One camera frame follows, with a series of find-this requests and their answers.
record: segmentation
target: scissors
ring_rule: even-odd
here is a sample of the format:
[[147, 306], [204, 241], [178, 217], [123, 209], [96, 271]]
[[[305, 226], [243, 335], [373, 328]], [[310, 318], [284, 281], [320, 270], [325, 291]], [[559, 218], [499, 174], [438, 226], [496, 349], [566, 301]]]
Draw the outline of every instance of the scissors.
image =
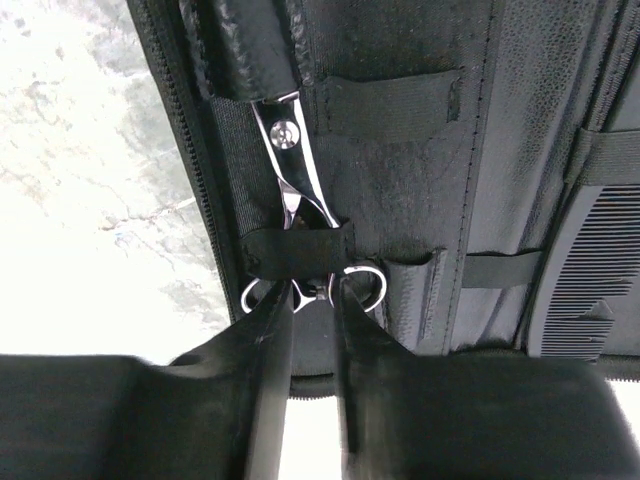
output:
[[[322, 193], [299, 92], [295, 91], [275, 100], [254, 102], [251, 106], [278, 179], [284, 210], [284, 230], [293, 228], [302, 199], [311, 203], [322, 214], [329, 228], [340, 228], [340, 222], [327, 206]], [[351, 265], [342, 273], [352, 275], [360, 272], [372, 273], [378, 279], [377, 291], [363, 305], [364, 311], [370, 312], [384, 299], [387, 279], [382, 270], [369, 265]], [[242, 292], [240, 305], [245, 313], [252, 310], [248, 304], [249, 294], [260, 281], [259, 278], [253, 279]], [[294, 313], [316, 300], [328, 299], [333, 306], [334, 283], [335, 274], [329, 275], [326, 287], [292, 280], [295, 292]]]

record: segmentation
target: white surface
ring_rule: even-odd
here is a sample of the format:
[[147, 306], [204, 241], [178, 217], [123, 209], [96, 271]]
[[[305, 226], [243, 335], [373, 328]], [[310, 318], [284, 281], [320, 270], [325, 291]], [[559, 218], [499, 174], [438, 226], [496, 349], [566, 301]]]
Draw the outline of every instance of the white surface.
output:
[[[0, 42], [0, 352], [165, 363], [225, 328], [124, 1], [0, 0]], [[638, 435], [640, 386], [614, 388]], [[340, 478], [335, 399], [289, 403], [281, 478]]]

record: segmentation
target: pocket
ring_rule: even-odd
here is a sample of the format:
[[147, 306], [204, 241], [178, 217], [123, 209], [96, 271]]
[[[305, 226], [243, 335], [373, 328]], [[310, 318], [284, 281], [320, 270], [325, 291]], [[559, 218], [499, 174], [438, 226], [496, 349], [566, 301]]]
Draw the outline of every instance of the pocket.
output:
[[440, 249], [422, 265], [384, 262], [389, 291], [383, 306], [383, 327], [411, 351], [432, 335], [446, 256], [447, 251]]
[[317, 133], [379, 143], [424, 141], [458, 120], [460, 77], [458, 70], [375, 82], [328, 77], [316, 90]]

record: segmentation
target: zipper track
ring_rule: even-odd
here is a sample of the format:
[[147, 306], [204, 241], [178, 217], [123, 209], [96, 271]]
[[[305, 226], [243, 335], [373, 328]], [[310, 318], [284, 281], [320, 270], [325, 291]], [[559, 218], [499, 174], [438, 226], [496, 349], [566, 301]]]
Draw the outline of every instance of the zipper track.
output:
[[640, 357], [602, 355], [595, 366], [607, 380], [640, 383]]
[[[137, 15], [134, 17], [136, 22], [140, 23], [140, 30], [144, 32], [143, 35], [139, 35], [141, 41], [147, 47], [147, 54], [151, 57], [152, 61], [149, 62], [150, 67], [155, 67], [157, 78], [159, 78], [160, 85], [158, 88], [164, 90], [165, 94], [162, 95], [165, 101], [165, 108], [170, 112], [169, 118], [171, 122], [177, 126], [178, 137], [184, 147], [184, 151], [188, 156], [189, 161], [183, 161], [185, 169], [194, 189], [196, 201], [199, 204], [202, 214], [202, 220], [209, 237], [209, 243], [211, 245], [214, 260], [217, 267], [217, 273], [222, 284], [224, 292], [224, 298], [227, 304], [227, 310], [229, 312], [229, 318], [231, 323], [236, 321], [236, 315], [232, 308], [231, 296], [229, 294], [229, 282], [225, 268], [223, 267], [222, 254], [220, 250], [218, 228], [216, 226], [215, 217], [211, 208], [211, 200], [207, 192], [206, 182], [204, 180], [204, 174], [198, 162], [198, 149], [193, 141], [193, 135], [189, 122], [187, 121], [187, 115], [184, 111], [183, 102], [181, 101], [181, 95], [178, 87], [176, 86], [175, 73], [172, 72], [171, 65], [165, 54], [163, 43], [161, 38], [165, 38], [165, 41], [171, 41], [172, 35], [167, 28], [159, 29], [154, 22], [154, 16], [151, 12], [151, 8], [146, 1], [132, 1], [130, 7], [135, 8]], [[167, 9], [166, 4], [162, 4], [160, 8]], [[169, 12], [158, 12], [156, 17], [168, 18]]]

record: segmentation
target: black elastic loop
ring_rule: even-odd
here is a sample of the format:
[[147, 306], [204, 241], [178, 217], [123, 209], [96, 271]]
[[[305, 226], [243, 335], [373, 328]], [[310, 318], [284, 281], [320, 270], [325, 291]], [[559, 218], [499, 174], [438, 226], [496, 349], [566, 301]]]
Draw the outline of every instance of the black elastic loop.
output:
[[240, 241], [245, 270], [264, 280], [318, 278], [353, 263], [353, 225], [326, 230], [255, 230]]
[[535, 280], [542, 252], [521, 255], [467, 255], [462, 288], [511, 288]]

